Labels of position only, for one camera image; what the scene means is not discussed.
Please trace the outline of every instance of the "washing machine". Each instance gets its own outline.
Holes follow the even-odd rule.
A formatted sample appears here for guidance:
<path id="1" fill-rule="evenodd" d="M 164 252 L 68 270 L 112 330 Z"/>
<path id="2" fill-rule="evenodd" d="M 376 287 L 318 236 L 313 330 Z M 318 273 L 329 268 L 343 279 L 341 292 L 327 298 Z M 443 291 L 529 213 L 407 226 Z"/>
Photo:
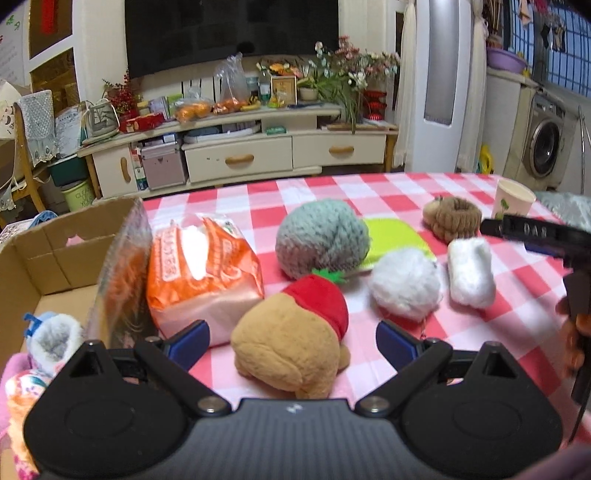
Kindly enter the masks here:
<path id="1" fill-rule="evenodd" d="M 558 188 L 569 160 L 573 135 L 574 123 L 567 118 L 559 98 L 541 87 L 521 89 L 502 175 L 531 190 Z"/>

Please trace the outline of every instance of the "white paper cup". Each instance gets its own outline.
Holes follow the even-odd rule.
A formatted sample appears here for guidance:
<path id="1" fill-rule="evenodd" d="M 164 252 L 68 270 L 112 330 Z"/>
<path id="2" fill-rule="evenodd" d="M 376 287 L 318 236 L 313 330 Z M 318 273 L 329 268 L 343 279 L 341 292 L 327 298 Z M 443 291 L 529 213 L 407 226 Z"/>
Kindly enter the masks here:
<path id="1" fill-rule="evenodd" d="M 510 179 L 500 179 L 496 185 L 495 205 L 492 217 L 503 218 L 503 215 L 527 216 L 535 202 L 535 193 L 528 187 Z"/>

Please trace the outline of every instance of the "television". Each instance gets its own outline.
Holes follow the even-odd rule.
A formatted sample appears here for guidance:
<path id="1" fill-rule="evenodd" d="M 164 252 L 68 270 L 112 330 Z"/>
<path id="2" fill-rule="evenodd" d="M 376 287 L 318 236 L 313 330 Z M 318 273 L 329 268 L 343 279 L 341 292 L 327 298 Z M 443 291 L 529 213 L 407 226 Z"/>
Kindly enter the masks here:
<path id="1" fill-rule="evenodd" d="M 314 54 L 337 48 L 339 0 L 125 0 L 125 37 L 132 78 L 238 52 Z"/>

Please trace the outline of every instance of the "tv stand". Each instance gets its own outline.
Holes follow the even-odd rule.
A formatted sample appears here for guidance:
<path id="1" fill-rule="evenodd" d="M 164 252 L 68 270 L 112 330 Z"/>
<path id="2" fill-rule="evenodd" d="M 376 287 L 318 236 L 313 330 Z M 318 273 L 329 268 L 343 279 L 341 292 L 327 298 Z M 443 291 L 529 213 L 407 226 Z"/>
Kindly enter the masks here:
<path id="1" fill-rule="evenodd" d="M 360 126 L 352 135 L 339 128 L 317 127 L 319 117 L 336 119 L 340 114 L 339 106 L 324 104 L 295 109 L 263 107 L 185 124 L 168 122 L 147 132 L 119 134 L 81 149 L 78 156 L 86 158 L 97 198 L 128 194 L 148 198 L 228 183 L 310 176 L 320 174 L 325 166 L 383 164 L 384 170 L 390 171 L 398 129 L 393 125 Z M 138 190 L 131 161 L 132 143 L 195 128 L 251 121 L 261 122 L 261 133 L 184 144 L 189 171 L 186 184 Z M 285 127 L 287 133 L 267 135 L 264 132 L 269 127 Z"/>

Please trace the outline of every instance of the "drawer handle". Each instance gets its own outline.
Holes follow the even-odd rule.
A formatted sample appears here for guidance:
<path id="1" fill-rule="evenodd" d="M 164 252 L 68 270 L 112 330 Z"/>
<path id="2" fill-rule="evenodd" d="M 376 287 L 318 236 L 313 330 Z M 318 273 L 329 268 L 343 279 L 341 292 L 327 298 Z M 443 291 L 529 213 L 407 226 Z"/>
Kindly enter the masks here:
<path id="1" fill-rule="evenodd" d="M 344 153 L 353 153 L 355 151 L 355 147 L 330 147 L 329 153 L 331 155 L 342 155 Z"/>
<path id="2" fill-rule="evenodd" d="M 226 165 L 237 165 L 239 163 L 250 163 L 254 161 L 254 155 L 236 155 L 235 157 L 226 157 Z"/>
<path id="3" fill-rule="evenodd" d="M 127 170 L 127 158 L 125 157 L 121 157 L 121 173 L 123 174 L 125 183 L 129 183 L 131 181 L 131 177 L 129 176 L 129 172 Z"/>

